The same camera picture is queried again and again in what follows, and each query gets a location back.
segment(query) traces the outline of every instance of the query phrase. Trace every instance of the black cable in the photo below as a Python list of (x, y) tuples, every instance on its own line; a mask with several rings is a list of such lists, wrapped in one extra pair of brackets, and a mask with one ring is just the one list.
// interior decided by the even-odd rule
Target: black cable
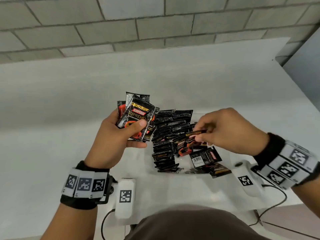
[(104, 224), (104, 221), (106, 220), (107, 216), (108, 216), (111, 212), (114, 212), (114, 211), (116, 211), (116, 209), (110, 210), (110, 211), (106, 214), (106, 216), (103, 218), (103, 221), (102, 221), (102, 224), (101, 224), (101, 236), (102, 236), (102, 239), (103, 239), (103, 240), (106, 240), (106, 239), (104, 238), (104, 235), (103, 235), (103, 224)]
[(251, 225), (249, 225), (249, 226), (257, 225), (257, 224), (259, 223), (259, 221), (260, 221), (261, 217), (263, 216), (263, 214), (265, 214), (267, 211), (271, 210), (272, 208), (275, 208), (275, 207), (277, 207), (277, 206), (279, 206), (279, 205), (283, 204), (283, 203), (287, 200), (287, 198), (288, 198), (288, 197), (287, 197), (287, 194), (286, 194), (285, 192), (283, 192), (281, 189), (279, 189), (278, 187), (276, 187), (276, 186), (268, 185), (268, 184), (263, 184), (263, 185), (262, 185), (262, 187), (263, 187), (263, 188), (264, 188), (264, 187), (272, 187), (272, 188), (276, 188), (276, 189), (280, 190), (280, 191), (284, 194), (285, 198), (284, 198), (284, 200), (283, 200), (283, 201), (281, 201), (280, 203), (278, 203), (278, 204), (276, 204), (276, 205), (274, 205), (274, 206), (271, 206), (270, 208), (268, 208), (268, 209), (266, 209), (264, 212), (262, 212), (262, 214), (258, 216), (258, 220), (257, 220), (257, 222), (256, 222), (256, 223), (254, 223), (254, 224), (251, 224)]

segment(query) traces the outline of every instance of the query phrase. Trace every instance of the person's right thumb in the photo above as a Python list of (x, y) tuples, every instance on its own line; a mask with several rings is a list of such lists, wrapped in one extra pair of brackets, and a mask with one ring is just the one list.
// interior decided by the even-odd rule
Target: person's right thumb
[(126, 134), (126, 137), (130, 138), (133, 135), (142, 131), (143, 128), (147, 126), (146, 120), (138, 120), (137, 122), (132, 123), (128, 127), (123, 129), (123, 133)]
[(211, 144), (214, 144), (214, 134), (213, 133), (202, 133), (200, 135), (195, 136), (195, 141), (197, 142), (209, 142)]

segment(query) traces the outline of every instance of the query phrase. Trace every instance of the person's right hand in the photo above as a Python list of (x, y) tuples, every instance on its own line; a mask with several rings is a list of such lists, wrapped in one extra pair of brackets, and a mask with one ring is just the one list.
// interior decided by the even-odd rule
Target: person's right hand
[(194, 131), (207, 130), (195, 137), (228, 151), (256, 156), (269, 142), (267, 133), (255, 127), (233, 108), (220, 109), (200, 118)]

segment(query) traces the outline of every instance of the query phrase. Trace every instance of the person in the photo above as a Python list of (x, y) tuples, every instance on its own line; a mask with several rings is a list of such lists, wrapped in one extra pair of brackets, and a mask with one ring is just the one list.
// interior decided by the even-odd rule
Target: person
[[(121, 159), (126, 147), (145, 148), (143, 142), (128, 140), (146, 126), (139, 120), (124, 129), (118, 129), (117, 110), (103, 120), (92, 148), (84, 160), (86, 166), (111, 169)], [(195, 130), (207, 129), (196, 136), (205, 141), (238, 154), (259, 158), (270, 144), (270, 134), (256, 128), (236, 110), (221, 109), (202, 116)], [(318, 173), (292, 189), (306, 206), (320, 217), (320, 178)], [(75, 209), (61, 203), (42, 240), (89, 240), (93, 239), (97, 207), (90, 210)], [(267, 239), (239, 220), (233, 214), (200, 206), (162, 211), (143, 219), (125, 238), (126, 240), (155, 239)]]

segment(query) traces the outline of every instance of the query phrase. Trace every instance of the hand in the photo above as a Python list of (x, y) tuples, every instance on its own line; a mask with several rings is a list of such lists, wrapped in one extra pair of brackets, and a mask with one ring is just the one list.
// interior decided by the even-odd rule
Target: hand
[(197, 135), (195, 140), (228, 151), (256, 156), (267, 146), (269, 136), (255, 127), (233, 108), (220, 109), (200, 118), (194, 130), (207, 133)]
[(146, 127), (145, 120), (138, 120), (127, 128), (119, 129), (118, 109), (114, 110), (109, 117), (102, 121), (94, 143), (84, 160), (84, 163), (92, 168), (114, 167), (121, 159), (127, 147), (146, 148), (144, 142), (128, 140), (134, 134)]

